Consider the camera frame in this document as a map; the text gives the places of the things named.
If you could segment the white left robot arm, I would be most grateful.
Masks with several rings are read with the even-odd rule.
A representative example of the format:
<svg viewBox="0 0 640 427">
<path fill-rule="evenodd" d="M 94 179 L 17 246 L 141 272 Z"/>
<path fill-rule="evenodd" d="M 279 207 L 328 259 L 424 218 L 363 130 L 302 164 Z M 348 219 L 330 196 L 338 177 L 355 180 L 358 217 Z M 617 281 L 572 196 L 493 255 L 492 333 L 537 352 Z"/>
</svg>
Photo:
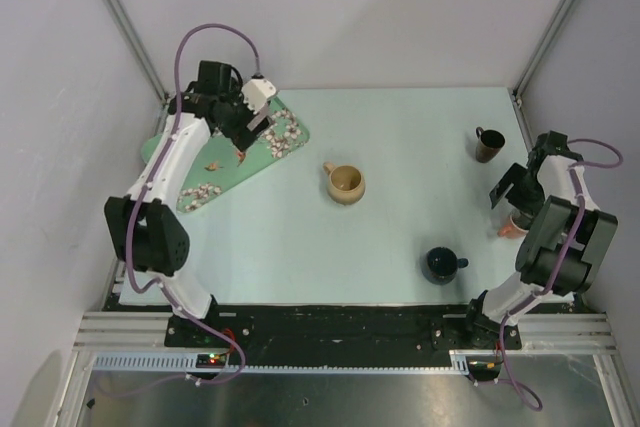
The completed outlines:
<svg viewBox="0 0 640 427">
<path fill-rule="evenodd" d="M 243 80 L 229 64 L 203 61 L 198 77 L 169 102 L 160 142 L 143 173 L 122 197 L 109 197 L 104 214 L 117 258 L 131 288 L 159 287 L 174 312 L 192 316 L 187 334 L 201 346 L 214 344 L 222 323 L 213 302 L 187 266 L 190 238 L 177 217 L 177 201 L 191 166 L 219 133 L 240 153 L 269 127 L 276 87 L 262 75 Z"/>
</svg>

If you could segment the orange cup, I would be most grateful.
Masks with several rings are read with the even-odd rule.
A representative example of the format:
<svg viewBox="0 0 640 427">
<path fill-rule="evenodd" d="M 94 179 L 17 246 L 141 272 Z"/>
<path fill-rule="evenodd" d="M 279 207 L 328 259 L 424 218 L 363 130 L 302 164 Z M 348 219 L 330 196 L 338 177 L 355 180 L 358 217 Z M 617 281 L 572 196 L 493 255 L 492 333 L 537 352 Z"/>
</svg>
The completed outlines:
<svg viewBox="0 0 640 427">
<path fill-rule="evenodd" d="M 518 224 L 520 220 L 520 212 L 517 210 L 513 210 L 506 218 L 503 225 L 497 231 L 497 235 L 501 238 L 512 240 L 525 237 L 528 231 Z"/>
</svg>

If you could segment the brown mug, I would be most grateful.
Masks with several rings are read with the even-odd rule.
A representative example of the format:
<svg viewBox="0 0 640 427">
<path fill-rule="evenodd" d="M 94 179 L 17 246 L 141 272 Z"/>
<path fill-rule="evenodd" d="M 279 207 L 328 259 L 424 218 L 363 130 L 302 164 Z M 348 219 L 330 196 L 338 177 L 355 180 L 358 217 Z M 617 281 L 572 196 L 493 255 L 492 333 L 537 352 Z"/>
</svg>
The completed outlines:
<svg viewBox="0 0 640 427">
<path fill-rule="evenodd" d="M 506 144 L 504 135 L 493 129 L 477 127 L 475 159 L 480 163 L 488 163 L 493 160 Z"/>
</svg>

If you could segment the blue mug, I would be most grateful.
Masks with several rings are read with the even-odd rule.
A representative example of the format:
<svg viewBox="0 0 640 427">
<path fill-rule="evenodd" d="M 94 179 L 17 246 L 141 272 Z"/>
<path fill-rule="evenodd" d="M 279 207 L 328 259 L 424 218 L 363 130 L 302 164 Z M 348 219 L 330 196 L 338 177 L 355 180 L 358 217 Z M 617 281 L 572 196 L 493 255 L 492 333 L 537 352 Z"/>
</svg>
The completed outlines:
<svg viewBox="0 0 640 427">
<path fill-rule="evenodd" d="M 422 275 L 435 285 L 446 285 L 453 281 L 460 269 L 469 266 L 469 260 L 458 257 L 447 247 L 429 250 L 420 261 Z"/>
</svg>

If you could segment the beige mug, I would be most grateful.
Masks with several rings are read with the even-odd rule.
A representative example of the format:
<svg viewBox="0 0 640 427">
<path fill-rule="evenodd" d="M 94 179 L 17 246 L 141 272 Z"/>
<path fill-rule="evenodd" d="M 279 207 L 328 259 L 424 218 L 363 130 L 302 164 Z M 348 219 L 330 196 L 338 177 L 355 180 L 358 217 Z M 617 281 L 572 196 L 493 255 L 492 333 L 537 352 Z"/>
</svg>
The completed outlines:
<svg viewBox="0 0 640 427">
<path fill-rule="evenodd" d="M 344 206 L 359 202 L 366 191 L 362 172 L 351 165 L 324 162 L 322 168 L 328 177 L 327 193 L 336 203 Z"/>
</svg>

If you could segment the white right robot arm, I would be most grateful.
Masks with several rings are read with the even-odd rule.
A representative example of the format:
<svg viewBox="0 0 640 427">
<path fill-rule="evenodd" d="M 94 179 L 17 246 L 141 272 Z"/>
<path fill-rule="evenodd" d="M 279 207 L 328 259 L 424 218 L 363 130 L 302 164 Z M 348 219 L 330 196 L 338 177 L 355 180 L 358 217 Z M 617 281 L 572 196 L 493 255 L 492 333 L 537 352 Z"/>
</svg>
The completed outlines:
<svg viewBox="0 0 640 427">
<path fill-rule="evenodd" d="M 583 293 L 595 280 L 618 220 L 592 200 L 584 179 L 591 164 L 573 143 L 555 131 L 539 135 L 526 164 L 513 164 L 490 191 L 493 206 L 512 208 L 501 236 L 523 240 L 514 274 L 470 302 L 461 325 L 469 345 L 486 347 L 542 301 Z"/>
</svg>

